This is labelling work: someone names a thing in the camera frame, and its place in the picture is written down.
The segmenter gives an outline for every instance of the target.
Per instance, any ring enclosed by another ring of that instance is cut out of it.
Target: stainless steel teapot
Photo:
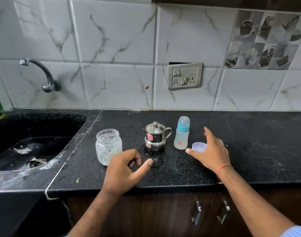
[[[170,130],[170,133],[165,137],[165,131]],[[162,124],[159,124],[157,121],[154,121],[152,124],[143,128],[146,136],[144,138],[146,148],[151,151],[159,151],[164,148],[166,144],[166,139],[171,135],[172,129],[170,127],[165,127]]]

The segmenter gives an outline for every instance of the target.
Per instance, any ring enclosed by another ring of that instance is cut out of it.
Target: jar rim
[[[107,140],[101,139],[101,137],[107,133],[114,134],[114,137],[111,139],[107,139]],[[116,129],[104,129],[97,133],[96,138],[98,141],[105,143],[105,142],[113,141],[114,139],[117,139],[119,136],[120,136],[120,133]]]

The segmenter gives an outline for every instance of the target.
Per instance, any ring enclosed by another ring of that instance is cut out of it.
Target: person's left hand
[[[137,171],[133,172],[130,168],[135,164],[138,166],[142,164],[141,155],[135,149],[126,150],[114,156],[106,169],[101,191],[119,198],[147,174],[153,160],[147,159]]]

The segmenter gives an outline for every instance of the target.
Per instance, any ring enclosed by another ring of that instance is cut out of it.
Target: lid
[[[190,128],[190,119],[187,116],[181,116],[178,120],[177,131],[188,132]]]
[[[154,121],[152,124],[147,125],[145,130],[150,134],[161,134],[166,131],[166,127]]]
[[[204,152],[207,148],[207,144],[203,142],[195,142],[192,144],[192,150],[198,151],[198,152]]]

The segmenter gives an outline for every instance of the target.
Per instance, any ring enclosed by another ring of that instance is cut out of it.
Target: black sink
[[[33,168],[54,159],[86,119],[79,114],[29,113],[0,120],[0,171]]]

